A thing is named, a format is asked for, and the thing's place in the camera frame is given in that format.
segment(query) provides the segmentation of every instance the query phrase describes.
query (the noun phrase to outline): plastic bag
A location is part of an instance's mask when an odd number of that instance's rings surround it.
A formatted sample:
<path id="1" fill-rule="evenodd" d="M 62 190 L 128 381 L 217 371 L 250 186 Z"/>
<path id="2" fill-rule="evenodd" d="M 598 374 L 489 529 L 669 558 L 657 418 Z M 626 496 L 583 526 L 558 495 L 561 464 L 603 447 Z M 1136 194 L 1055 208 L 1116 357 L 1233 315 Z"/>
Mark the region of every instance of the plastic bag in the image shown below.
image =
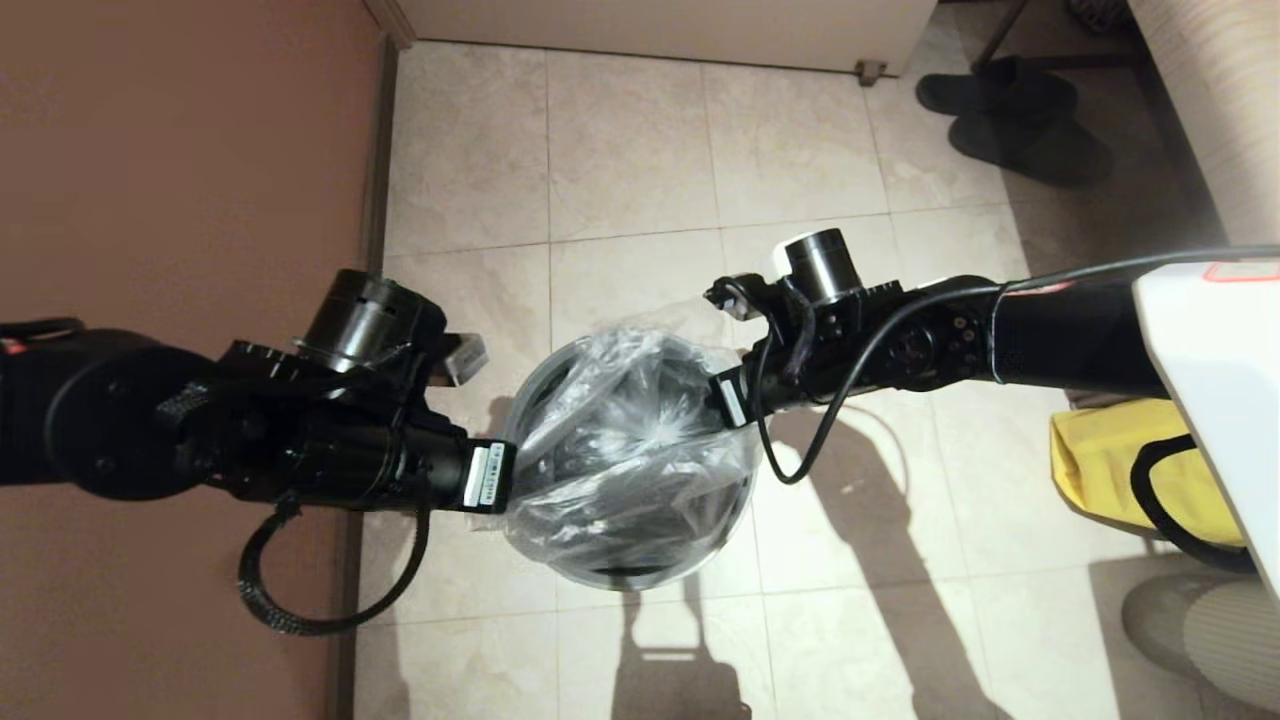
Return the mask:
<path id="1" fill-rule="evenodd" d="M 716 550 L 759 457 L 754 429 L 724 429 L 705 404 L 708 378 L 735 361 L 648 328 L 553 355 L 508 421 L 508 541 L 532 560 L 623 574 Z"/>

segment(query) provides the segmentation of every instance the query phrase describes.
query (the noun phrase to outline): yellow bag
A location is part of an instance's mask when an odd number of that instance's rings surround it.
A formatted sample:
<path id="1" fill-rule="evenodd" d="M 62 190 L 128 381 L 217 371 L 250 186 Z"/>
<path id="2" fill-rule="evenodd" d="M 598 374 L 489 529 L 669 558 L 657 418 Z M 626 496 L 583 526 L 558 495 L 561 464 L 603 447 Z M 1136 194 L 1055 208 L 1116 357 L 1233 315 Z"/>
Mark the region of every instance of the yellow bag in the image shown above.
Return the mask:
<path id="1" fill-rule="evenodd" d="M 1187 423 L 1172 402 L 1135 400 L 1059 413 L 1051 428 L 1053 482 L 1068 502 L 1085 515 L 1153 529 L 1134 500 L 1129 470 L 1148 442 L 1187 434 Z M 1169 515 L 1192 534 L 1213 543 L 1244 546 L 1199 450 L 1158 462 L 1151 483 Z"/>

